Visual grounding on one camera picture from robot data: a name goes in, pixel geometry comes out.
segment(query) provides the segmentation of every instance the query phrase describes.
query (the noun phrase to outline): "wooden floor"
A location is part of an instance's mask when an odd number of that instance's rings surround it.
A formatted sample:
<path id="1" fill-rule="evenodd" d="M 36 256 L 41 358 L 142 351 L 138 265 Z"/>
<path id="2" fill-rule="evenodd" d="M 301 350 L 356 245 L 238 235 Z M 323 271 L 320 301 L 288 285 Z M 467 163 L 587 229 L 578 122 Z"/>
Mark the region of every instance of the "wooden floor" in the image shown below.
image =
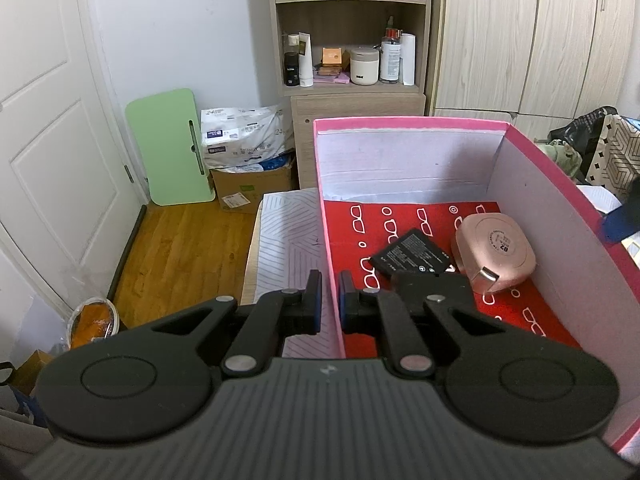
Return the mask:
<path id="1" fill-rule="evenodd" d="M 254 222 L 218 200 L 150 204 L 113 301 L 123 322 L 132 328 L 220 294 L 239 300 Z"/>

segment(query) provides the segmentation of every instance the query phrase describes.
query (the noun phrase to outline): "door hinge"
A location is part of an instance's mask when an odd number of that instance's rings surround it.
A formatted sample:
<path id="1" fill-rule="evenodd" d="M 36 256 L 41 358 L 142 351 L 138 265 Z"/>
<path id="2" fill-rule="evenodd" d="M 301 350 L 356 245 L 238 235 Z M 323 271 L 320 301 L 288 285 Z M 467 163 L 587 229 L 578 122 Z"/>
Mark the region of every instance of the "door hinge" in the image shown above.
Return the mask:
<path id="1" fill-rule="evenodd" d="M 124 171 L 127 172 L 127 176 L 129 177 L 129 180 L 133 184 L 133 177 L 131 176 L 131 172 L 129 171 L 129 167 L 126 164 L 124 164 Z"/>

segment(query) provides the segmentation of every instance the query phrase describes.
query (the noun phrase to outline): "black bottle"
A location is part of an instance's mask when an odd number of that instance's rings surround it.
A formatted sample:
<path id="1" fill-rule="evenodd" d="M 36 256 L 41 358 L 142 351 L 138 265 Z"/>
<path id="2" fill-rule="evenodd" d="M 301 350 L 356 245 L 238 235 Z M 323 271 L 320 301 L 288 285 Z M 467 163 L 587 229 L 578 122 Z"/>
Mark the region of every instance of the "black bottle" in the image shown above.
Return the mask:
<path id="1" fill-rule="evenodd" d="M 298 86 L 300 84 L 297 52 L 284 53 L 284 84 L 287 86 Z"/>

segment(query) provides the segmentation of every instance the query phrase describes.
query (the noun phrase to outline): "cabinet door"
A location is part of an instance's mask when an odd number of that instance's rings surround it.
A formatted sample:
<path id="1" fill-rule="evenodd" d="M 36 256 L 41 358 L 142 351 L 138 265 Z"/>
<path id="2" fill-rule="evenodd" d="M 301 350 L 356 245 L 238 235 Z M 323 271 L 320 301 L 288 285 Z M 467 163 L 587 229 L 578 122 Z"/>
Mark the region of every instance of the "cabinet door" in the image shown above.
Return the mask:
<path id="1" fill-rule="evenodd" d="M 424 94 L 340 94 L 292 97 L 300 189 L 318 186 L 314 120 L 331 117 L 423 116 Z"/>
<path id="2" fill-rule="evenodd" d="M 571 121 L 571 119 L 565 119 L 564 117 L 518 114 L 513 125 L 529 140 L 546 140 L 551 130 L 567 126 Z"/>
<path id="3" fill-rule="evenodd" d="M 575 117 L 615 106 L 631 44 L 635 0 L 598 0 L 593 43 Z"/>
<path id="4" fill-rule="evenodd" d="M 435 117 L 460 117 L 463 119 L 487 119 L 490 121 L 504 121 L 511 123 L 511 114 L 508 112 L 488 112 L 486 110 L 445 110 L 436 108 Z"/>
<path id="5" fill-rule="evenodd" d="M 540 0 L 520 113 L 573 118 L 589 60 L 596 0 Z"/>
<path id="6" fill-rule="evenodd" d="M 517 112 L 536 0 L 446 0 L 436 108 Z"/>

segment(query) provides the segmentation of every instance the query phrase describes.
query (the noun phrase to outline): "wardrobe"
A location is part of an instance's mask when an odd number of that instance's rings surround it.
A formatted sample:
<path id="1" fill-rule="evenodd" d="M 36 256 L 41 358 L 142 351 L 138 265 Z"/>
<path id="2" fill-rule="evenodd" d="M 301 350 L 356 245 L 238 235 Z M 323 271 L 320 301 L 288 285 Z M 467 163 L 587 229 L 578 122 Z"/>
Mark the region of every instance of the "wardrobe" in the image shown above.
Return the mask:
<path id="1" fill-rule="evenodd" d="M 428 113 L 530 139 L 615 105 L 635 0 L 433 0 Z"/>

